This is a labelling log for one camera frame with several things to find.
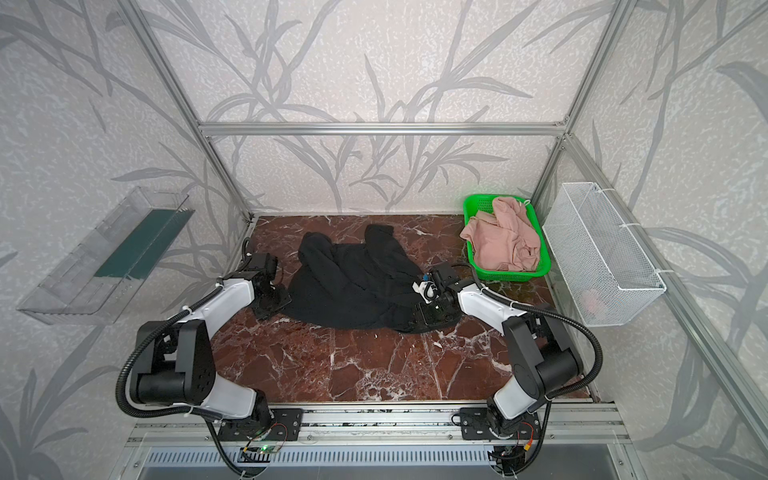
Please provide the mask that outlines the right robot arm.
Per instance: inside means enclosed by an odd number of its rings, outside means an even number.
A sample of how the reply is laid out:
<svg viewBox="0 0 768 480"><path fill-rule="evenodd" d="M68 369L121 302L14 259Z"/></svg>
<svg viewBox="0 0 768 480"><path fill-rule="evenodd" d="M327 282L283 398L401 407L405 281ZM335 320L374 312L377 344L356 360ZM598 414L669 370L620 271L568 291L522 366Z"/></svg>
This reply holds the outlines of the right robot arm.
<svg viewBox="0 0 768 480"><path fill-rule="evenodd" d="M449 308L473 316L499 331L508 347L512 378L488 400L487 421L496 429L518 423L554 398L579 390L596 377L602 350L583 324L556 312L519 303L483 284L460 281L438 285L424 279L412 284L429 313ZM582 373L583 363L566 327L590 341L595 363L580 382L567 382Z"/></svg>

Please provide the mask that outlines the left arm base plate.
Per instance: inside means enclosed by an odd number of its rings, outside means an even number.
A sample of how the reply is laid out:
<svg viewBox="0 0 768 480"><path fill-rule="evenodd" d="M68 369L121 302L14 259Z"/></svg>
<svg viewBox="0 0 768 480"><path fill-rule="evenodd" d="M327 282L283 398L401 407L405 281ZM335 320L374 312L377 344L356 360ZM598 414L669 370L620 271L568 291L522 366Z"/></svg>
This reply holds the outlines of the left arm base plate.
<svg viewBox="0 0 768 480"><path fill-rule="evenodd" d="M301 408L275 408L267 420L225 420L218 430L221 441L296 441L302 425Z"/></svg>

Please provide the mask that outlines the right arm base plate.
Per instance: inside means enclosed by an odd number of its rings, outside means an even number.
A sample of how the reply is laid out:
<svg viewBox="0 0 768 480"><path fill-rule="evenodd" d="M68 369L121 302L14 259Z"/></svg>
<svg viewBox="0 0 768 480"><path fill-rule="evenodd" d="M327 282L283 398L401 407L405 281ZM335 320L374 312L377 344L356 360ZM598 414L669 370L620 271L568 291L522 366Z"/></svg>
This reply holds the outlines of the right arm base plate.
<svg viewBox="0 0 768 480"><path fill-rule="evenodd" d="M523 412L513 420L505 419L488 407L464 407L451 417L460 428L463 440L523 441L532 444L540 438L541 421L537 414Z"/></svg>

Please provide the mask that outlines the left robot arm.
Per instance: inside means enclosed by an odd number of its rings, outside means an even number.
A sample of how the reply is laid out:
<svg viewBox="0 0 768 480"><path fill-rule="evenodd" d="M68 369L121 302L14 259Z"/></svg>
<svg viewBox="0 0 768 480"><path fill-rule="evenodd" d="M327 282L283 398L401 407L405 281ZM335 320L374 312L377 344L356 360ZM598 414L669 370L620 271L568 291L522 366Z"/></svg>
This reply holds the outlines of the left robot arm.
<svg viewBox="0 0 768 480"><path fill-rule="evenodd" d="M119 409L134 418L183 414L270 427L273 414L266 395L219 375L211 341L247 307L257 318L268 319L290 302L276 274L274 267L233 272L172 317L142 325L116 381Z"/></svg>

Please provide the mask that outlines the black shirt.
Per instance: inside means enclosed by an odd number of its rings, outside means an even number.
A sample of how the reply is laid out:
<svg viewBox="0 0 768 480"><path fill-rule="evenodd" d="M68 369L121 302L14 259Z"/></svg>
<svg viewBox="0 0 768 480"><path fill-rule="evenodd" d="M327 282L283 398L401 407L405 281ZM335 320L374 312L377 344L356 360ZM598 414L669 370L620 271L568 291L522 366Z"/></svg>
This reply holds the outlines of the black shirt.
<svg viewBox="0 0 768 480"><path fill-rule="evenodd" d="M334 243L309 232L298 249L301 263L283 313L293 320L342 330L388 328L413 332L420 297L412 284L423 272L406 254L390 225L370 224L360 244Z"/></svg>

